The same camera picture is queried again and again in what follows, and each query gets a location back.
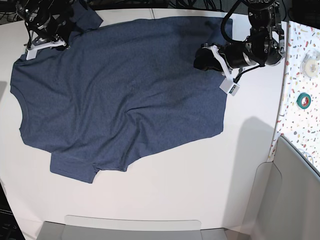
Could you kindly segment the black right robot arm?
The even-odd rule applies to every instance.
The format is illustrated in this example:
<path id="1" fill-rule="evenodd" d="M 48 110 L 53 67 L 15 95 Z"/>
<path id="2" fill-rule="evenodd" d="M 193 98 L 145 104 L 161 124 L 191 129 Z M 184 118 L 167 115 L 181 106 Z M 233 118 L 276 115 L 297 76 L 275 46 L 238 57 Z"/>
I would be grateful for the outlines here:
<path id="1" fill-rule="evenodd" d="M 50 44 L 60 51 L 69 46 L 69 36 L 75 26 L 72 0 L 18 0 L 16 13 L 24 21 L 28 33 L 26 50 Z"/>

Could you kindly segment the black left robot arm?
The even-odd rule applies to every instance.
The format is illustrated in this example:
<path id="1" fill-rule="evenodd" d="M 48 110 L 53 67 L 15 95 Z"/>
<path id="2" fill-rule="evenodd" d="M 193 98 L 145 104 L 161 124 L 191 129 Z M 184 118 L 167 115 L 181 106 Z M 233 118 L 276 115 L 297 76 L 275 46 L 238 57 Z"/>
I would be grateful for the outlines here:
<path id="1" fill-rule="evenodd" d="M 226 32 L 226 25 L 240 4 L 247 6 L 251 25 L 244 40 L 232 39 Z M 238 83 L 245 73 L 274 66 L 285 57 L 285 32 L 282 28 L 280 3 L 277 0 L 238 0 L 222 19 L 220 25 L 225 45 L 203 43 L 196 51 L 194 68 L 201 71 L 214 70 L 227 75 L 238 69 Z"/>

